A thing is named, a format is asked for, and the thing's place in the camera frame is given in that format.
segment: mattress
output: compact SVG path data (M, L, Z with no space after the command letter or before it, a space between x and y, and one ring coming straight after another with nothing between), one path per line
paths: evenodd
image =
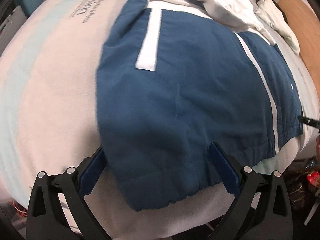
M95 114L95 74L101 47L126 0L47 0L20 28L0 58L0 164L8 192L28 206L39 171L59 174L100 145ZM304 115L319 118L315 86L303 62L268 26L297 85ZM291 139L254 170L281 172L314 131ZM157 210L131 209L106 169L85 197L113 239L167 237L205 224L233 201L223 184ZM64 211L77 230L63 197Z

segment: metal screw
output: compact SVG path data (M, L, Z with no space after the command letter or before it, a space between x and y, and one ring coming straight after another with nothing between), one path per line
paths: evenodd
M76 171L76 169L74 168L74 167L69 167L68 169L67 169L67 173L68 174L72 174L72 173L74 173Z
M44 171L41 171L41 172L38 173L38 177L39 178L43 178L44 176L45 176Z
M249 166L245 166L245 167L243 168L243 170L244 170L246 173L252 172L252 169L251 169Z
M279 171L275 171L273 174L278 178L281 176L281 173Z

